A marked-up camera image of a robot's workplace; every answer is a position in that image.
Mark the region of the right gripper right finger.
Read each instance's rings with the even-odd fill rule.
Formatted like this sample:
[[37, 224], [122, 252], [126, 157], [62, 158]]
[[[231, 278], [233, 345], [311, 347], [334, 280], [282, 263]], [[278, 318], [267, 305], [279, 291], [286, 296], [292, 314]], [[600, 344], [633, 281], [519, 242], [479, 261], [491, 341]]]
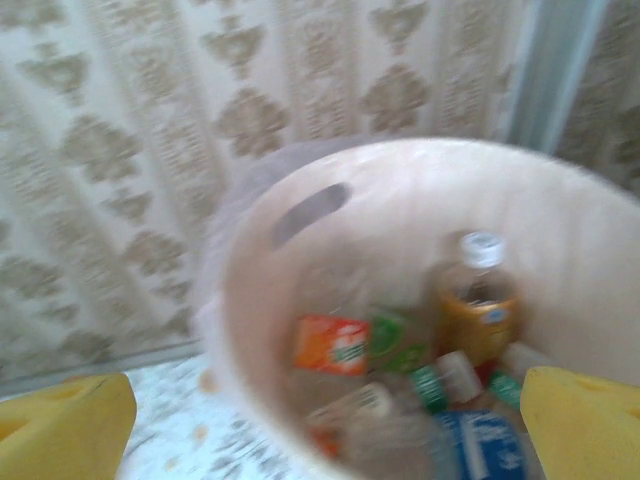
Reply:
[[521, 414], [548, 479], [639, 477], [639, 388], [557, 367], [528, 370]]

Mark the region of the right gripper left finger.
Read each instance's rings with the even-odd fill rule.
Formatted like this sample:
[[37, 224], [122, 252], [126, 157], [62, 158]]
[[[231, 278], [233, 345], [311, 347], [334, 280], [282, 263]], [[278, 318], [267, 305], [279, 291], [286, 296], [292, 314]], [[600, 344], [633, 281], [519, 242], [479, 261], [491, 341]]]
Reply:
[[3, 479], [114, 479], [137, 413], [123, 373], [85, 376], [1, 402]]

